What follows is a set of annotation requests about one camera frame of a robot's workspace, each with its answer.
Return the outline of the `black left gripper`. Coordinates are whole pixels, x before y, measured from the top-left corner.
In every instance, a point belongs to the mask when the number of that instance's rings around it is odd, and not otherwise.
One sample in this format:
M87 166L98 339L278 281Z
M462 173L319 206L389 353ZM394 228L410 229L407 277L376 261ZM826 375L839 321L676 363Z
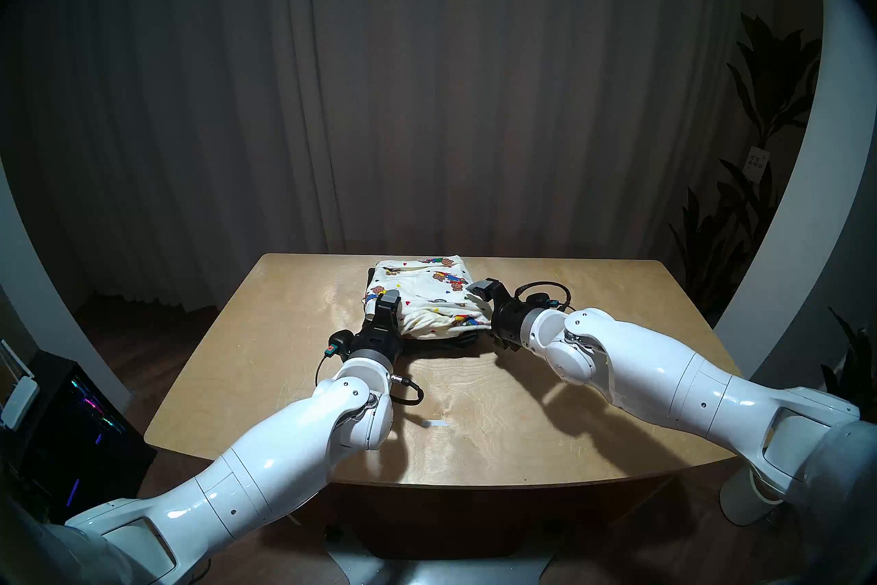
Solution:
M390 289L375 299L374 316L354 335L348 359L364 358L393 368L404 350L398 310L401 297L397 289Z

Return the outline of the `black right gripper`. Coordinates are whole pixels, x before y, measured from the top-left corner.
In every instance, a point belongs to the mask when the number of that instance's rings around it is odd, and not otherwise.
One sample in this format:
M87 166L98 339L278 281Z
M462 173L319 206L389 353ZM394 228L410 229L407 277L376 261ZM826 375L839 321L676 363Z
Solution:
M466 290L484 303L493 303L490 324L496 341L511 352L524 348L535 319L543 313L543 293L533 293L521 301L505 293L504 284L492 278L473 282Z

